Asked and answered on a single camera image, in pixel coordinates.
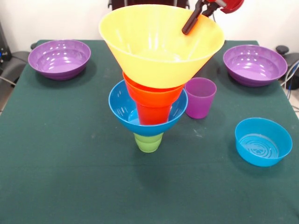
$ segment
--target purple bowl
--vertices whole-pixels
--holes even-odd
[[[223,61],[231,77],[242,85],[269,85],[287,71],[285,59],[277,52],[258,45],[239,45],[228,49]]]
[[[28,56],[28,63],[47,78],[67,80],[85,68],[90,56],[90,48],[80,41],[57,40],[34,48]]]

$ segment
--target blue bowl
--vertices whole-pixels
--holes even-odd
[[[235,128],[236,148],[248,163],[273,166],[292,149],[290,134],[279,124],[264,118],[248,118]]]
[[[129,96],[125,81],[120,81],[110,91],[109,106],[117,119],[130,131],[141,136],[155,136],[174,126],[188,105],[186,91],[172,104],[168,122],[159,125],[140,125],[135,101]]]

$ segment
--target purple cup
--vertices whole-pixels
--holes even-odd
[[[192,78],[185,84],[188,95],[186,114],[201,119],[209,114],[217,86],[207,78]]]

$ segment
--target plastic bowl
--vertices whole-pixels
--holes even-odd
[[[166,132],[184,114],[188,97],[183,90],[172,104],[168,121],[158,125],[140,125],[135,101],[129,96],[125,81],[120,81],[109,94],[109,106],[117,119],[130,131],[141,136],[155,136]]]
[[[67,80],[77,76],[90,59],[90,48],[76,40],[58,40],[34,48],[29,65],[43,76],[54,80]]]
[[[264,118],[248,118],[235,129],[236,148],[248,163],[273,166],[287,156],[292,149],[289,133],[274,121]]]
[[[99,32],[130,79],[168,89],[188,82],[224,44],[221,27],[204,15],[184,35],[191,14],[167,5],[121,7],[101,20]]]
[[[242,85],[260,87],[281,78],[287,71],[277,52],[257,45],[240,45],[227,50],[223,61],[230,76]]]

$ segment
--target bowl rim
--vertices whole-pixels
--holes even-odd
[[[227,61],[225,60],[225,56],[226,56],[226,54],[228,54],[231,50],[234,50],[234,49],[236,49],[236,48],[240,48],[240,47],[255,47],[255,48],[260,48],[260,49],[265,49],[265,50],[268,50],[268,51],[272,51],[274,54],[276,54],[278,57],[280,57],[280,58],[284,61],[284,64],[285,64],[284,72],[282,72],[282,74],[280,74],[280,75],[277,76],[277,77],[269,78],[269,79],[267,79],[267,80],[257,80],[257,79],[252,79],[252,78],[249,78],[249,77],[245,77],[245,76],[243,76],[242,74],[236,73],[235,71],[233,71],[233,70],[230,68],[230,66],[228,66],[228,63],[227,63]],[[225,66],[226,66],[229,70],[231,70],[232,72],[234,72],[236,75],[238,75],[238,76],[240,76],[240,77],[242,77],[242,78],[245,78],[245,79],[247,79],[247,80],[249,80],[249,81],[255,81],[255,82],[261,82],[261,83],[262,83],[262,82],[272,82],[272,81],[278,80],[278,79],[281,78],[281,77],[287,72],[287,70],[288,70],[287,62],[285,61],[285,59],[284,59],[279,53],[277,53],[277,52],[275,52],[274,50],[271,50],[271,49],[269,49],[269,48],[266,48],[266,47],[263,47],[263,46],[260,46],[260,45],[255,45],[255,44],[241,44],[241,45],[237,45],[237,46],[231,47],[231,48],[227,49],[227,50],[224,52],[222,59],[223,59],[223,62],[224,62],[224,64],[225,64]]]
[[[288,135],[288,137],[289,137],[289,139],[290,139],[290,141],[291,141],[291,146],[290,146],[290,148],[287,150],[287,153],[284,154],[284,155],[282,155],[282,156],[279,156],[279,157],[276,157],[276,158],[265,158],[265,157],[261,157],[261,156],[256,155],[256,154],[252,154],[252,155],[254,155],[255,157],[258,157],[258,158],[265,159],[265,160],[279,160],[279,159],[282,159],[282,158],[286,157],[286,156],[292,151],[292,148],[293,148],[293,140],[292,140],[292,137],[291,137],[290,133],[289,133],[289,132],[288,132],[282,125],[280,125],[279,123],[277,123],[277,122],[275,122],[275,121],[273,121],[273,120],[270,120],[270,119],[267,119],[267,118],[261,118],[261,117],[246,118],[246,119],[241,120],[241,121],[236,125],[236,127],[235,127],[235,140],[236,140],[237,142],[239,142],[238,139],[237,139],[237,128],[239,127],[239,125],[241,125],[243,122],[245,122],[245,121],[247,121],[247,120],[266,120],[266,121],[268,121],[268,122],[271,122],[271,123],[275,124],[276,126],[282,128],[282,129],[287,133],[287,135]]]
[[[124,85],[125,85],[125,87],[126,87],[125,80],[123,79],[123,80],[121,80],[120,82],[118,82],[118,83],[112,88],[112,90],[110,91],[109,96],[108,96],[109,107],[110,107],[110,110],[112,111],[112,113],[115,115],[115,117],[117,117],[118,119],[121,119],[123,122],[125,122],[125,123],[127,123],[127,124],[129,124],[129,125],[134,125],[134,124],[132,124],[132,123],[130,123],[130,122],[124,120],[123,118],[119,117],[119,116],[114,112],[114,110],[113,110],[112,107],[111,107],[110,99],[111,99],[112,92],[114,91],[114,89],[115,89],[117,86],[121,85],[122,83],[124,83]],[[186,105],[185,105],[184,109],[182,110],[182,112],[181,112],[175,119],[173,119],[173,120],[171,120],[171,121],[167,121],[167,122],[161,123],[161,124],[158,124],[158,125],[134,125],[134,126],[138,126],[138,127],[159,127],[159,126],[167,125],[167,124],[169,124],[169,123],[171,123],[171,122],[174,122],[174,121],[178,120],[178,119],[185,113],[185,110],[186,110],[186,108],[187,108],[187,106],[188,106],[188,95],[187,95],[187,93],[186,93],[186,90],[183,89],[182,92],[185,94],[185,97],[186,97]]]
[[[87,57],[86,57],[86,60],[85,60],[81,65],[78,65],[78,66],[77,66],[76,68],[74,68],[74,69],[67,70],[67,71],[63,71],[63,72],[58,72],[58,73],[57,73],[57,72],[56,72],[56,73],[46,72],[46,71],[42,71],[42,70],[39,70],[39,69],[35,68],[35,67],[32,65],[31,61],[30,61],[30,58],[31,58],[32,54],[33,54],[35,51],[37,51],[39,48],[41,48],[42,46],[44,46],[44,45],[46,45],[46,44],[49,44],[49,43],[52,43],[52,42],[78,42],[78,43],[83,44],[83,45],[88,49],[88,54],[86,55],[86,56],[87,56]],[[34,69],[35,71],[37,71],[37,72],[40,72],[40,73],[46,73],[46,74],[51,74],[52,76],[55,76],[55,75],[57,75],[57,74],[61,74],[61,73],[65,73],[65,72],[74,71],[74,70],[80,68],[82,65],[86,64],[86,63],[90,60],[90,58],[91,58],[91,54],[92,54],[92,52],[91,52],[90,47],[89,47],[86,43],[83,43],[82,41],[73,40],[73,39],[51,40],[51,41],[47,41],[47,42],[45,42],[45,43],[42,43],[42,44],[38,45],[37,47],[35,47],[35,48],[29,53],[29,55],[28,55],[28,64],[30,65],[31,68],[33,68],[33,69]]]
[[[214,54],[216,54],[224,45],[225,43],[225,35],[224,35],[224,31],[223,29],[220,27],[219,24],[217,24],[216,22],[214,22],[212,19],[208,18],[208,17],[205,17],[207,18],[208,20],[212,21],[213,23],[215,23],[216,26],[218,26],[218,28],[220,29],[221,31],[221,34],[222,34],[222,37],[223,37],[223,40],[221,42],[221,44],[219,45],[219,47],[214,50],[212,53],[210,53],[209,55],[206,55],[204,57],[199,57],[199,58],[194,58],[192,60],[180,60],[180,61],[169,61],[169,60],[157,60],[157,59],[153,59],[153,58],[146,58],[146,57],[143,57],[143,56],[137,56],[135,54],[132,54],[132,53],[129,53],[129,52],[126,52],[118,47],[116,47],[114,44],[112,44],[107,38],[105,35],[103,35],[103,32],[102,32],[102,23],[104,20],[107,19],[107,17],[109,17],[111,14],[114,14],[114,13],[117,13],[118,11],[121,11],[121,10],[126,10],[126,8],[128,7],[168,7],[168,8],[173,8],[175,10],[188,10],[188,11],[191,11],[190,9],[186,9],[186,8],[180,8],[180,7],[176,7],[176,6],[168,6],[168,5],[159,5],[159,4],[141,4],[141,5],[131,5],[131,6],[126,6],[126,7],[121,7],[121,8],[118,8],[116,10],[113,10],[111,11],[110,13],[107,13],[99,22],[99,33],[101,35],[101,37],[103,38],[103,40],[110,46],[112,46],[114,49],[118,50],[119,52],[125,54],[125,55],[128,55],[128,56],[131,56],[131,57],[134,57],[134,58],[138,58],[138,59],[142,59],[142,60],[146,60],[146,61],[150,61],[150,62],[157,62],[157,63],[189,63],[189,62],[195,62],[195,61],[200,61],[202,59],[205,59],[205,58],[209,58],[209,57],[212,57]]]

